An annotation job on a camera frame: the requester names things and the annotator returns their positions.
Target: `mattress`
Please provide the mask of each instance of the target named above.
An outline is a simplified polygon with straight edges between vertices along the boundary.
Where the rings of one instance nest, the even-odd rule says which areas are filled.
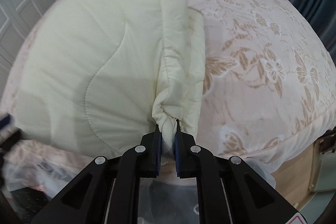
[[[25,60],[57,5],[24,43],[2,112],[16,115]],[[335,127],[335,65],[288,0],[188,0],[188,5],[202,13],[205,24],[199,145],[225,158],[258,159],[271,173]]]

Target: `warning label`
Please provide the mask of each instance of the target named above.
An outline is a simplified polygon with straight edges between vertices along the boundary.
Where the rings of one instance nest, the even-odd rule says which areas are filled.
[[[297,213],[286,224],[307,224],[307,222],[300,213]]]

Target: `metal screw head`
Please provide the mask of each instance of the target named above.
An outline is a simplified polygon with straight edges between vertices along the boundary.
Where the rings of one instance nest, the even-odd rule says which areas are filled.
[[[143,145],[138,145],[138,146],[135,148],[135,152],[138,152],[138,153],[145,152],[145,150],[146,150],[146,147],[144,147]]]
[[[242,160],[241,160],[241,158],[239,158],[239,157],[232,157],[232,158],[231,158],[231,162],[232,162],[233,164],[240,164],[240,163],[242,162]]]
[[[190,151],[194,152],[194,153],[198,153],[200,152],[201,148],[198,145],[194,145],[192,147],[190,147]]]
[[[94,162],[96,164],[103,164],[105,162],[105,158],[104,157],[98,157],[94,160]]]

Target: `black gripper frame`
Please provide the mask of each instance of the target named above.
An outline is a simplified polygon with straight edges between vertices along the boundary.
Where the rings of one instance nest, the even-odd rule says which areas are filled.
[[[240,157],[227,160],[195,146],[177,121],[177,176],[196,178],[200,224],[286,224],[298,213]]]
[[[161,137],[156,126],[121,157],[95,158],[31,224],[136,224],[140,178],[159,175]]]

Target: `folded cloth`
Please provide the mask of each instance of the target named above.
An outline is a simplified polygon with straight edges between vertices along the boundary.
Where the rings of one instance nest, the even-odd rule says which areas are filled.
[[[196,136],[203,16],[188,0],[59,0],[36,33],[16,126],[28,139],[108,158],[154,131],[172,152],[176,119]]]

